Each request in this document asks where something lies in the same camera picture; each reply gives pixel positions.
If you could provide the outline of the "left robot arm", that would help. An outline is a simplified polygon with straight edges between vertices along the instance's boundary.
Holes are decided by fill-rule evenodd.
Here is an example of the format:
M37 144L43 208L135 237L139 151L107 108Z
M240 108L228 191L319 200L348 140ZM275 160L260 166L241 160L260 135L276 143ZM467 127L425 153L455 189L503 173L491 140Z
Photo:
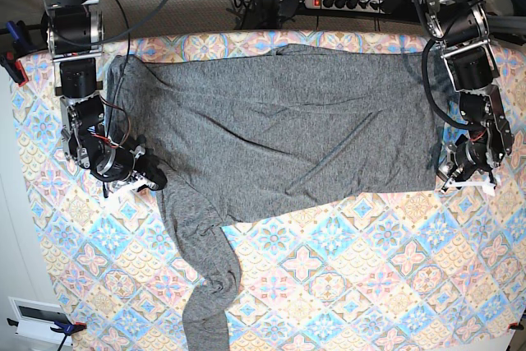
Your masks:
M455 5L451 0L426 0L430 39L422 53L422 79L431 110L451 127L463 131L445 144L445 158L436 171L441 190L480 187L494 195L498 180L493 171L510 155L514 134L506 118L500 73L491 48L489 25L482 0ZM461 122L443 111L431 93L428 57L437 48L454 91L459 96Z

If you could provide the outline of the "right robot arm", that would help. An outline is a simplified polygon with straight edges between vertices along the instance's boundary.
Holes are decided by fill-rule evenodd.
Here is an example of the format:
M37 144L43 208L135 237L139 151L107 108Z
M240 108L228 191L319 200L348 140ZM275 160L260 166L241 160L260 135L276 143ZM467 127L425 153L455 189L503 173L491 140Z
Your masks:
M97 61L103 54L100 0L44 0L47 42L58 82L61 142L66 159L103 184L103 193L150 189L167 179L145 147L127 132L112 138L109 121L121 106L102 95Z

